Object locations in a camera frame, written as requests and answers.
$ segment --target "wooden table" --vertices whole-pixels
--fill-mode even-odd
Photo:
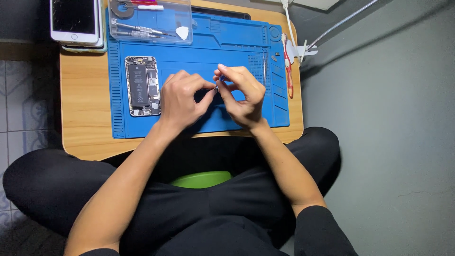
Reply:
[[[290,35],[286,16],[281,13],[201,0],[192,0],[191,4],[249,13],[252,20],[281,25],[283,32]],[[293,34],[297,41],[294,26]],[[283,143],[296,140],[303,133],[300,74],[296,61],[292,65],[292,70],[294,97],[288,98],[290,125],[273,128]],[[61,51],[60,72],[62,137],[65,151],[84,160],[103,160],[134,150],[142,138],[112,138],[107,54],[70,54]],[[245,131],[230,131],[200,133],[195,137],[207,136],[249,134]]]

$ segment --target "blue silicone repair mat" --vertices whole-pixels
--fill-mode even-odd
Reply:
[[[198,73],[204,79],[213,81],[213,71],[218,63],[228,67],[245,66],[264,84],[265,51],[267,91],[262,108],[263,116],[271,127],[288,126],[281,26],[197,13],[193,13],[192,18],[197,26],[193,26],[193,43],[189,46],[117,41],[107,32],[113,138],[145,137],[160,118],[130,115],[124,63],[127,56],[155,57],[161,88],[170,74],[181,69],[190,74]],[[245,99],[240,91],[233,91],[233,95],[237,100]],[[239,130],[240,126],[232,121],[218,94],[207,113],[190,129],[193,133],[206,133]]]

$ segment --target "opened iphone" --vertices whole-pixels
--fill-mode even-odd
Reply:
[[[51,37],[55,41],[96,43],[98,0],[50,0]]]

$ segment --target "cracked screen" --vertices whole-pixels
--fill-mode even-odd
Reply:
[[[53,30],[95,34],[93,0],[52,0]]]

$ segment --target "hand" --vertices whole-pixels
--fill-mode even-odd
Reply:
[[[226,85],[219,77],[224,75],[226,81],[234,84]],[[245,129],[251,130],[262,123],[262,102],[264,101],[265,87],[245,67],[225,67],[218,65],[213,80],[218,85],[218,90],[223,98],[226,110],[234,122]],[[245,95],[245,100],[236,101],[232,91],[240,90]]]
[[[178,135],[205,114],[216,94],[215,87],[200,75],[190,75],[184,70],[170,75],[161,89],[161,117],[157,124]],[[196,103],[194,93],[202,88],[212,90]]]

